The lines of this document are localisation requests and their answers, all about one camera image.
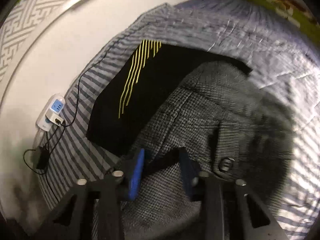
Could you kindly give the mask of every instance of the bed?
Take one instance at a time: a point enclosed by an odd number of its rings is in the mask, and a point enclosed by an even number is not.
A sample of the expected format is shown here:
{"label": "bed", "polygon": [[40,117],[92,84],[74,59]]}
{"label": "bed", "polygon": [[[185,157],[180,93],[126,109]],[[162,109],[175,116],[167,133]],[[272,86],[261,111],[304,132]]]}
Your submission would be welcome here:
{"label": "bed", "polygon": [[[81,73],[75,122],[65,129],[53,151],[48,183],[39,177],[50,209],[80,178],[96,180],[118,158],[85,137],[95,99],[119,72],[143,39],[202,49],[238,58],[253,69],[250,81],[293,111],[291,171],[276,219],[289,239],[303,239],[320,208],[318,49],[286,20],[244,0],[191,0],[164,4],[141,15],[108,42]],[[78,81],[66,96],[62,118],[75,116]],[[57,130],[50,146],[62,133]]]}

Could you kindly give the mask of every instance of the black fabric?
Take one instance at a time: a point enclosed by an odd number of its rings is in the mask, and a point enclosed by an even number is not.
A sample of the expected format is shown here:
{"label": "black fabric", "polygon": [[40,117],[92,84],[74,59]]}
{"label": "black fabric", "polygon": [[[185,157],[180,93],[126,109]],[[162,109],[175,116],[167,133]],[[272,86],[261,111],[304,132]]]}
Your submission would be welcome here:
{"label": "black fabric", "polygon": [[138,133],[183,78],[202,63],[217,60],[231,63],[245,75],[251,71],[230,57],[143,41],[96,99],[87,138],[117,156],[126,155]]}

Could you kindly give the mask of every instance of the white charger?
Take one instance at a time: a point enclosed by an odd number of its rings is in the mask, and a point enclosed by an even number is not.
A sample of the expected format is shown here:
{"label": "white charger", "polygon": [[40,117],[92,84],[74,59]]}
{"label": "white charger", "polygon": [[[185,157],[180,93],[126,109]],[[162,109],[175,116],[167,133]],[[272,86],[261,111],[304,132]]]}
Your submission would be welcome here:
{"label": "white charger", "polygon": [[49,131],[53,124],[60,126],[63,123],[63,119],[59,116],[66,101],[60,94],[55,94],[50,97],[49,101],[41,111],[36,124],[44,131]]}

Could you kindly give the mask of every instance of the blue gripper pad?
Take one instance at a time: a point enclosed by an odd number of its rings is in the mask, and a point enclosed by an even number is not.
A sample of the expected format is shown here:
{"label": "blue gripper pad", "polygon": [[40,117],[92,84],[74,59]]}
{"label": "blue gripper pad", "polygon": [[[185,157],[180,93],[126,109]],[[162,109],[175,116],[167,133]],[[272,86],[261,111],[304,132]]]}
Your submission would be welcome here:
{"label": "blue gripper pad", "polygon": [[131,180],[129,181],[128,197],[131,201],[135,200],[139,192],[143,164],[144,164],[144,149],[141,149],[133,170]]}

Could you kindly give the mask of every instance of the power adapter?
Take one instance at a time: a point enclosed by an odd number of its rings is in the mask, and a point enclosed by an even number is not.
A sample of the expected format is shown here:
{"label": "power adapter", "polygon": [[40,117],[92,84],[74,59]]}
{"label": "power adapter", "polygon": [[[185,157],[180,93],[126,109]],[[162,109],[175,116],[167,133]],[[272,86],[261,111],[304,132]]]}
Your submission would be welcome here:
{"label": "power adapter", "polygon": [[36,151],[39,151],[39,160],[36,165],[36,169],[45,170],[48,166],[50,153],[46,147],[39,146]]}

